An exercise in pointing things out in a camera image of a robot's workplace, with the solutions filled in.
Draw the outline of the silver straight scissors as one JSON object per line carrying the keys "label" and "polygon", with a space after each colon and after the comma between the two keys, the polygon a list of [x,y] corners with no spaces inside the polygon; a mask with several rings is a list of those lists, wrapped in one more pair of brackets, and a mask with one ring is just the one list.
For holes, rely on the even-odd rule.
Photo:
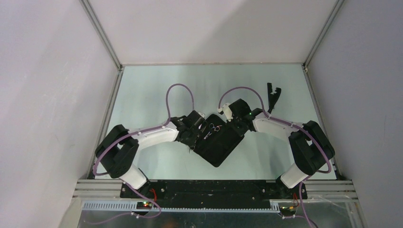
{"label": "silver straight scissors", "polygon": [[213,123],[210,123],[209,127],[212,131],[218,132],[221,129],[222,125],[214,125]]}

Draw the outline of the black zip tool case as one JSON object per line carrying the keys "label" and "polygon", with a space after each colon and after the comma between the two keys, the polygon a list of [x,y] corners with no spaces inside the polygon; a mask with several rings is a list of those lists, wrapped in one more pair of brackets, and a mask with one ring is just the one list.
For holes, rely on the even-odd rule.
{"label": "black zip tool case", "polygon": [[[218,132],[212,131],[209,124],[222,125]],[[219,167],[224,160],[231,154],[231,152],[238,146],[244,139],[235,132],[225,130],[225,124],[218,115],[211,114],[205,121],[204,130],[200,134],[199,139],[193,151],[201,156],[204,160],[214,167]],[[212,134],[204,140],[205,135],[211,132]]]}

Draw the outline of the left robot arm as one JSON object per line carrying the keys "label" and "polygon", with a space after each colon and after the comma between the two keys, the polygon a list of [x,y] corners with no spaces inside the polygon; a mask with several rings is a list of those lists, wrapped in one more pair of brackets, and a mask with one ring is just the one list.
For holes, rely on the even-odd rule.
{"label": "left robot arm", "polygon": [[121,124],[116,125],[95,150],[97,160],[93,166],[94,175],[98,175],[97,167],[101,164],[106,175],[121,179],[127,186],[131,186],[137,197],[148,196],[149,180],[134,165],[136,154],[145,148],[167,142],[179,142],[194,149],[205,123],[204,117],[203,113],[192,111],[187,116],[172,117],[163,125],[133,133]]}

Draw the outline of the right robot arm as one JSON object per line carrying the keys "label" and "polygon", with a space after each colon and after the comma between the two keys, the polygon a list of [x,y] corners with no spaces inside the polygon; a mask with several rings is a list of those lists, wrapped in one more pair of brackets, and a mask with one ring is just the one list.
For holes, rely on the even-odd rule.
{"label": "right robot arm", "polygon": [[276,191],[281,198],[290,198],[296,191],[295,186],[320,172],[324,165],[328,167],[327,172],[331,172],[330,160],[335,150],[317,122],[298,123],[279,119],[260,108],[251,110],[242,99],[225,103],[217,110],[225,115],[227,123],[240,135],[246,131],[266,133],[290,145],[294,163],[276,180]]}

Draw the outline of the black tapered comb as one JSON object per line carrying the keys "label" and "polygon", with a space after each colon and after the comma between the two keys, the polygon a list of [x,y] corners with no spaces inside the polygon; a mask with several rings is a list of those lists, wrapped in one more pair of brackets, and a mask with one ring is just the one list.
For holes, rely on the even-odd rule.
{"label": "black tapered comb", "polygon": [[282,92],[282,89],[276,87],[276,88],[275,88],[275,91],[272,93],[272,97],[271,97],[271,109],[270,109],[271,112],[270,112],[270,114],[272,113],[272,111],[273,111],[273,109],[274,109],[274,107],[275,107],[275,104],[277,103],[277,101],[278,101],[278,99],[279,99],[279,97],[280,97],[280,95],[281,95],[281,92]]}

